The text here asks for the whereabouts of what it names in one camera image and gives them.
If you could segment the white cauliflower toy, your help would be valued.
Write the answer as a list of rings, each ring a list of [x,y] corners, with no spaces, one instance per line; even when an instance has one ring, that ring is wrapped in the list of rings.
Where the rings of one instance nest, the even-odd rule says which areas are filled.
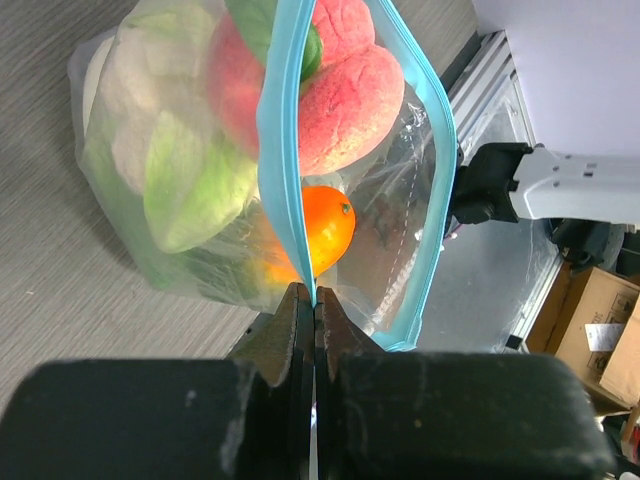
[[[89,64],[83,127],[97,124],[97,101],[116,116],[115,168],[138,195],[162,112],[197,127],[213,124],[204,99],[204,57],[223,13],[219,1],[141,1]]]

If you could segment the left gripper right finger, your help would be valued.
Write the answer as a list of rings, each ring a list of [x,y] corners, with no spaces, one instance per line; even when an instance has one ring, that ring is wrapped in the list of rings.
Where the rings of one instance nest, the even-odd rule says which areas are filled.
[[[602,479],[614,456],[549,355],[382,350],[333,291],[314,310],[322,479]]]

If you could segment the pink peach toy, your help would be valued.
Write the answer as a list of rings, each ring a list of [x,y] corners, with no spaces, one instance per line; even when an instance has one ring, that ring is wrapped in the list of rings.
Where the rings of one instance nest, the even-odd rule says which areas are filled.
[[[243,34],[268,38],[266,2],[252,4],[252,19],[223,15],[211,41],[207,96],[224,133],[252,157],[259,152],[256,112],[265,67]],[[405,80],[394,56],[375,42],[362,1],[319,1],[312,16],[309,52],[317,70],[301,86],[298,110],[299,168],[325,175],[371,153],[401,110]]]

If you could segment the green lettuce toy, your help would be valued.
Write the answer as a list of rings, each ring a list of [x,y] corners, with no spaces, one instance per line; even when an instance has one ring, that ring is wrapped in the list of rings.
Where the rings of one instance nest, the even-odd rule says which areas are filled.
[[[134,263],[156,289],[265,307],[251,244],[257,165],[220,131],[161,112],[92,121],[80,165]]]

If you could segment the clear zip top bag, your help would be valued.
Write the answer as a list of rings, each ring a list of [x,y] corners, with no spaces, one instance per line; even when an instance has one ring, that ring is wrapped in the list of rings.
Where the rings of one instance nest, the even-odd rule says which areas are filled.
[[[251,8],[255,1],[219,2],[224,9],[219,23],[226,13],[234,21],[254,17]],[[303,176],[298,110],[301,86],[319,65],[308,44],[319,1],[264,2],[262,15],[271,28],[269,37],[242,35],[265,67],[256,112],[258,155],[250,156],[224,133],[208,101],[208,59],[219,23],[204,57],[204,99],[212,114],[211,126],[256,163],[257,199],[262,209],[258,223],[266,217],[299,283],[307,286],[312,297],[317,297],[321,288],[331,289],[351,320],[382,348],[413,349],[442,249],[457,162],[456,127],[444,87],[395,5],[362,1],[372,16],[376,44],[386,48],[402,68],[405,93],[401,110],[388,135],[371,153],[333,173]],[[76,155],[82,172],[80,161],[89,131],[83,127],[89,64],[120,24],[79,45],[68,63]],[[302,188],[319,185],[338,189],[348,197],[356,227],[347,252],[315,278]],[[273,312],[288,285],[266,282],[258,223],[250,240],[258,256],[257,273],[270,301],[260,309],[247,308]]]

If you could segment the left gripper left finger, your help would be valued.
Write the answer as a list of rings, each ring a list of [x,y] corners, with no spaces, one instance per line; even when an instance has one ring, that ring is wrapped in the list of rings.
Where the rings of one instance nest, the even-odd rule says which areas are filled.
[[[293,284],[225,359],[68,359],[34,368],[1,418],[5,479],[305,479],[313,319]]]

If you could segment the orange green mango toy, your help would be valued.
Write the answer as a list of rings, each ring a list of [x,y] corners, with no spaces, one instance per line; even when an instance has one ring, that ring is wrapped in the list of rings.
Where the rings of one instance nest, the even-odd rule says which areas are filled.
[[[312,270],[317,278],[347,252],[355,232],[356,215],[348,197],[330,186],[303,187],[302,201]],[[258,225],[258,243],[263,252],[261,267],[266,282],[283,286],[300,282],[265,216]]]

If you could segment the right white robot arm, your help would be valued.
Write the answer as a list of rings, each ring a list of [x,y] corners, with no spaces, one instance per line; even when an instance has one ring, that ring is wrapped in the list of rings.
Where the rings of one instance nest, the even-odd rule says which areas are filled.
[[[487,143],[458,169],[450,214],[464,225],[548,220],[551,242],[584,271],[605,261],[612,231],[639,225],[639,162]]]

